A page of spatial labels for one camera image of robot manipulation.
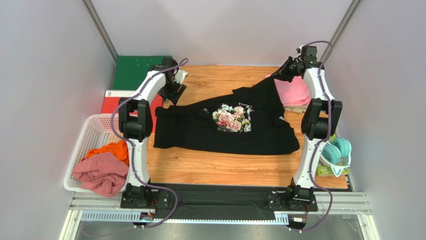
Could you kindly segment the black floral t shirt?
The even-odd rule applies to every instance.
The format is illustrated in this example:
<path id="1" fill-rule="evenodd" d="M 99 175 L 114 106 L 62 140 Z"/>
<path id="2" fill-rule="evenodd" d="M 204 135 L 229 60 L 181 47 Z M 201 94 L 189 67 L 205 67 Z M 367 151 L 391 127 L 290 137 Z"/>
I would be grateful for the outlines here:
<path id="1" fill-rule="evenodd" d="M 158 107 L 155 148 L 287 155 L 300 148 L 274 78 L 189 105 Z"/>

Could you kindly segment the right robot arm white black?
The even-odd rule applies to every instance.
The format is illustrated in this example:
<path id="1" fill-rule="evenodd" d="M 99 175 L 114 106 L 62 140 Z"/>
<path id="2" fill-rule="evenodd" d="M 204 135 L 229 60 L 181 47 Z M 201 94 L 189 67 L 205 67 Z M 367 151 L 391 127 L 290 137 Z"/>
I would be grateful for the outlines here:
<path id="1" fill-rule="evenodd" d="M 332 96 L 325 78 L 325 61 L 317 59 L 315 44 L 308 43 L 298 49 L 298 55 L 289 57 L 274 73 L 281 81 L 290 82 L 301 76 L 307 84 L 310 102 L 301 121 L 304 145 L 299 167 L 287 186 L 288 202 L 310 203 L 314 198 L 314 171 L 326 142 L 337 129 L 343 109 L 341 101 Z"/>

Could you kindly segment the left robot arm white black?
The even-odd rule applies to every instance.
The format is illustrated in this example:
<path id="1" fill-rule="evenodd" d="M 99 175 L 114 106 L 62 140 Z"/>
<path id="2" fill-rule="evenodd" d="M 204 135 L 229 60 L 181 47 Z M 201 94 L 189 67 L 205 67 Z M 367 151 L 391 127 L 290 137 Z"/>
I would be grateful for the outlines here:
<path id="1" fill-rule="evenodd" d="M 182 67 L 188 61 L 166 57 L 161 64 L 151 65 L 140 86 L 130 97 L 122 97 L 113 112 L 118 115 L 118 128 L 127 143 L 131 168 L 122 197 L 125 203 L 139 201 L 147 205 L 153 200 L 155 187 L 150 185 L 147 167 L 148 141 L 154 129 L 150 105 L 156 95 L 177 104 L 186 89 L 184 80 L 188 73 Z"/>

